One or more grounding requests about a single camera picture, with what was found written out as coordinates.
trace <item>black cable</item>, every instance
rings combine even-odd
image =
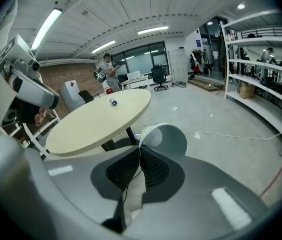
[[[132,181],[133,179],[135,179],[138,175],[140,175],[140,174],[141,174],[141,172],[142,172],[142,169],[140,170],[140,172],[139,172],[137,175],[135,175],[135,176],[131,179],[131,181]],[[125,202],[125,200],[126,200],[126,197],[127,197],[127,190],[128,190],[128,188],[129,188],[130,183],[127,185],[127,188],[126,188],[126,193],[125,193],[125,197],[124,197],[123,204],[124,204],[124,202]]]

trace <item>white desk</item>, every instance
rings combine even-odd
[[[115,99],[117,105],[111,105],[110,99]],[[107,142],[113,143],[112,138],[124,130],[130,136],[130,126],[146,111],[150,100],[151,92],[131,89],[91,101],[52,129],[46,147],[56,156],[74,156]]]
[[[147,86],[148,90],[150,91],[150,82],[149,82],[149,76],[141,76],[140,78],[136,78],[133,80],[126,80],[121,83],[122,88],[124,89],[124,86],[128,85],[129,89],[131,89],[131,84],[138,83],[139,86]]]

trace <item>desk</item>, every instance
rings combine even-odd
[[[131,88],[131,84],[141,82],[141,81],[144,81],[144,84],[140,85],[140,86],[147,86],[148,90],[150,91],[150,82],[149,82],[149,76],[148,75],[141,76],[141,77],[133,79],[133,80],[126,80],[126,81],[121,83],[121,86],[122,86],[123,89],[124,89],[124,86],[126,86],[126,85],[129,85],[129,88]]]
[[[117,105],[111,105],[110,99],[115,99]],[[151,92],[131,89],[91,101],[52,129],[46,140],[47,149],[61,157],[78,155],[98,146],[113,150],[120,146],[115,146],[112,138],[124,130],[135,141],[130,126],[146,111],[150,100]]]

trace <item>ceiling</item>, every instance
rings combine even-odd
[[[92,58],[95,48],[118,53],[133,47],[183,37],[240,0],[18,0],[17,17],[9,39],[19,34],[31,47],[36,34],[53,8],[63,11],[53,24],[36,58]],[[137,31],[169,26],[168,30],[138,35]]]

